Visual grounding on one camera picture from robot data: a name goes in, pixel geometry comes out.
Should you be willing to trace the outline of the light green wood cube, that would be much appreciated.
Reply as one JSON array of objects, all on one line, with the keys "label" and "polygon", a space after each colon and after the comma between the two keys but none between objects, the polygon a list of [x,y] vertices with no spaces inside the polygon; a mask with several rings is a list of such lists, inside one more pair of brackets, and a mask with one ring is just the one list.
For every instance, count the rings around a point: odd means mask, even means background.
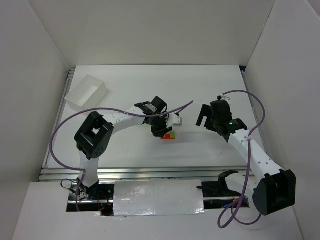
[{"label": "light green wood cube", "polygon": [[172,131],[172,132],[170,133],[170,138],[171,138],[171,139],[175,139],[175,138],[176,138],[176,133],[175,133],[174,131]]}]

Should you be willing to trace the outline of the white plastic bin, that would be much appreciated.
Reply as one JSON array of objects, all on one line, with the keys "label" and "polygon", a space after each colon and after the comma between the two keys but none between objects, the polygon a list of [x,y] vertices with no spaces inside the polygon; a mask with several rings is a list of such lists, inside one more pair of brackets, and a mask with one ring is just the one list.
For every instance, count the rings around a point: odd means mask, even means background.
[{"label": "white plastic bin", "polygon": [[108,89],[104,81],[86,75],[64,99],[72,110],[81,112],[96,108],[107,94]]}]

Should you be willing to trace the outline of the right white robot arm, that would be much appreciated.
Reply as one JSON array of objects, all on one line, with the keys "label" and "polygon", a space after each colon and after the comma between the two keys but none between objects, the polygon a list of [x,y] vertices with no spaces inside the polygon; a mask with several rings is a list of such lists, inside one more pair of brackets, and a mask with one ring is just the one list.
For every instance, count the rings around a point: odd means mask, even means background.
[{"label": "right white robot arm", "polygon": [[218,133],[250,164],[256,180],[247,183],[244,195],[260,214],[267,216],[296,203],[296,175],[264,152],[241,119],[232,118],[226,100],[202,105],[196,125]]}]

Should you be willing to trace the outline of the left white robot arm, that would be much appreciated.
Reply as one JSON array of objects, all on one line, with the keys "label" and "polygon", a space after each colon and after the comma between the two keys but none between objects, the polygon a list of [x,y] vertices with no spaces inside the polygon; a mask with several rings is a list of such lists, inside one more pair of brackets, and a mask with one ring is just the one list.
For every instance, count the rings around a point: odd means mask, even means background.
[{"label": "left white robot arm", "polygon": [[151,102],[140,102],[129,108],[125,113],[101,115],[91,112],[75,134],[76,147],[79,150],[80,172],[77,181],[79,188],[88,198],[98,194],[99,158],[108,147],[112,135],[130,127],[147,124],[151,126],[154,137],[162,138],[173,130],[174,125],[182,123],[177,113],[157,116],[165,110],[167,104],[158,96]]}]

